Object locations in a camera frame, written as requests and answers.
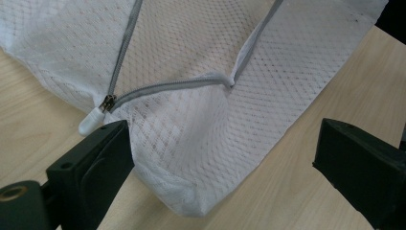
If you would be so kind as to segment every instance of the mesh laundry bag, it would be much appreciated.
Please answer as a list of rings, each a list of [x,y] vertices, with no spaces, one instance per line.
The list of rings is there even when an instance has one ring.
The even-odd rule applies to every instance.
[[[177,214],[200,217],[260,163],[385,4],[0,0],[0,45],[92,111],[86,130],[128,120],[137,176]],[[117,98],[98,108],[106,95]]]

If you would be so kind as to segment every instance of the zipper slider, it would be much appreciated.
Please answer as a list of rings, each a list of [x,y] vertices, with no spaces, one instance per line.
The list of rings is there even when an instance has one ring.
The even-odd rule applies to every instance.
[[[104,101],[99,107],[93,108],[93,110],[87,114],[83,121],[79,124],[79,134],[81,136],[87,136],[92,133],[96,127],[104,120],[105,113],[110,111],[116,101],[115,95],[107,95]]]

